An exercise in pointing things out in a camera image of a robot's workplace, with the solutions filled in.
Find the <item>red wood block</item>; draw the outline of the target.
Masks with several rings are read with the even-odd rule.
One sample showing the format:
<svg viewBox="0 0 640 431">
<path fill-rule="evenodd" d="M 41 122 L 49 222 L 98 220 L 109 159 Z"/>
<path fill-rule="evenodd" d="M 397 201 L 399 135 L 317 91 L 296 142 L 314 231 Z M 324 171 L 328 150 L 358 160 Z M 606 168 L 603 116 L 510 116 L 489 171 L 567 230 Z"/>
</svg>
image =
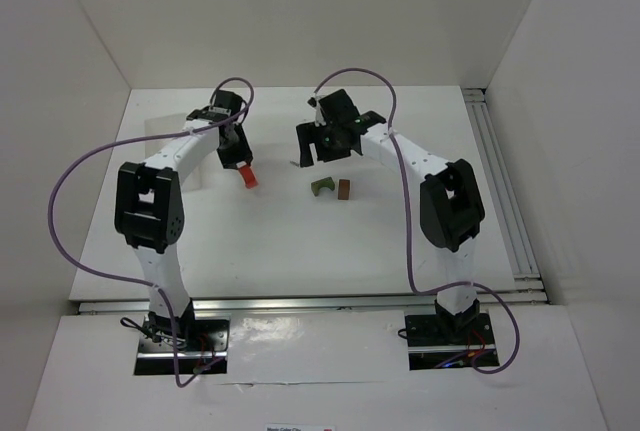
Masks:
<svg viewBox="0 0 640 431">
<path fill-rule="evenodd" d="M 250 165 L 241 166 L 238 168 L 238 171 L 247 189 L 253 189 L 258 186 L 257 178 Z"/>
</svg>

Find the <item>brown wood block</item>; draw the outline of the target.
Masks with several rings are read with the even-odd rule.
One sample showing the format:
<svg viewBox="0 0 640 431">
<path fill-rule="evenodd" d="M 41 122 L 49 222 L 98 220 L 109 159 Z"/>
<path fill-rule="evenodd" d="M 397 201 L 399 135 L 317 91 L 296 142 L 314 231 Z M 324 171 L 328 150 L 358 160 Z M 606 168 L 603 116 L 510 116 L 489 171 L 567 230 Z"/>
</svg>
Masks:
<svg viewBox="0 0 640 431">
<path fill-rule="evenodd" d="M 339 200 L 347 201 L 350 199 L 351 181 L 348 179 L 340 179 L 338 181 L 338 193 Z"/>
</svg>

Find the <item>green arch wood block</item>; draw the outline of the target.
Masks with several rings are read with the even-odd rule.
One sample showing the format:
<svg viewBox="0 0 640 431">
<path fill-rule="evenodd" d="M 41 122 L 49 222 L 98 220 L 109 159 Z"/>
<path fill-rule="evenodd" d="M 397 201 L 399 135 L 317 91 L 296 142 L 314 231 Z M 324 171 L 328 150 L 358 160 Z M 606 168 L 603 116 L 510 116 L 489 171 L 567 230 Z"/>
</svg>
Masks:
<svg viewBox="0 0 640 431">
<path fill-rule="evenodd" d="M 318 179 L 310 184 L 311 192 L 315 197 L 318 197 L 323 190 L 329 190 L 333 192 L 335 188 L 336 184 L 332 177 Z"/>
</svg>

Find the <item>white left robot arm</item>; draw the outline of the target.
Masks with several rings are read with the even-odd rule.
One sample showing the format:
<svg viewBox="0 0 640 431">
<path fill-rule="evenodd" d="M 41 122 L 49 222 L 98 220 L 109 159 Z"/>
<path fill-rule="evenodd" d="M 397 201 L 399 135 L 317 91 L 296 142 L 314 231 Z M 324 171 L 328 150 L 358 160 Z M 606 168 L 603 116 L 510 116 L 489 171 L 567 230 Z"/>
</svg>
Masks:
<svg viewBox="0 0 640 431">
<path fill-rule="evenodd" d="M 175 325 L 177 337 L 188 340 L 197 329 L 177 252 L 185 227 L 182 184 L 216 153 L 222 167 L 237 171 L 246 188 L 258 185 L 243 126 L 226 121 L 245 104 L 234 92 L 216 92 L 209 105 L 187 116 L 183 136 L 168 139 L 144 161 L 126 162 L 118 170 L 115 229 L 134 249 L 144 279 L 164 291 L 150 294 L 148 332 L 153 337 L 169 336 Z"/>
</svg>

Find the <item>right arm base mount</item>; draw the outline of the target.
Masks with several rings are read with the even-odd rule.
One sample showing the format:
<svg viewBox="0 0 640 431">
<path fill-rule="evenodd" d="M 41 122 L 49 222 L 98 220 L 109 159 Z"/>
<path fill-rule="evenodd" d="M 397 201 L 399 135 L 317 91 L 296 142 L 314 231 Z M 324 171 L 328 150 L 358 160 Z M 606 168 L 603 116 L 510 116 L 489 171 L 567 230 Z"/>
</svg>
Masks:
<svg viewBox="0 0 640 431">
<path fill-rule="evenodd" d="M 468 368 L 474 358 L 480 368 L 500 365 L 487 313 L 481 313 L 456 337 L 440 328 L 435 315 L 406 315 L 404 321 L 397 335 L 407 344 L 411 371 Z"/>
</svg>

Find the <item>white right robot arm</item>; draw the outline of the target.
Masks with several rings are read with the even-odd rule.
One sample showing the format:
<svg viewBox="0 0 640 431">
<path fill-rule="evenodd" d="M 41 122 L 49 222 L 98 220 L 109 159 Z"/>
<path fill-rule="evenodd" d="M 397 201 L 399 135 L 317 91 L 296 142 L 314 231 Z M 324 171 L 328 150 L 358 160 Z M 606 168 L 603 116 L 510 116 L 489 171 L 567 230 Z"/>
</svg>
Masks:
<svg viewBox="0 0 640 431">
<path fill-rule="evenodd" d="M 374 111 L 362 113 L 343 89 L 308 101 L 315 118 L 297 125 L 299 164 L 365 156 L 398 172 L 403 192 L 406 267 L 409 287 L 416 283 L 414 232 L 435 250 L 445 284 L 432 290 L 441 331 L 450 339 L 466 333 L 479 315 L 473 284 L 475 240 L 485 209 L 471 164 L 431 154 L 393 129 Z"/>
</svg>

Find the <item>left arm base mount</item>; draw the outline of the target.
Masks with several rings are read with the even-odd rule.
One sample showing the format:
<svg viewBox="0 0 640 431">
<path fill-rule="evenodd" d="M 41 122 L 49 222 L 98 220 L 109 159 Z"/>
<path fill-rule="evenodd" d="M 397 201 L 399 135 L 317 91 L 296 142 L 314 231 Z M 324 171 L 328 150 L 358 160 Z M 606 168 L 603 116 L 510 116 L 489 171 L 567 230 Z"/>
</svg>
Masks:
<svg viewBox="0 0 640 431">
<path fill-rule="evenodd" d="M 123 317 L 120 324 L 139 333 L 134 366 L 135 376 L 174 374 L 174 340 L 170 333 L 153 331 L 148 318 L 141 324 Z M 181 376 L 227 373 L 229 318 L 197 319 L 187 337 L 177 339 L 178 369 Z"/>
</svg>

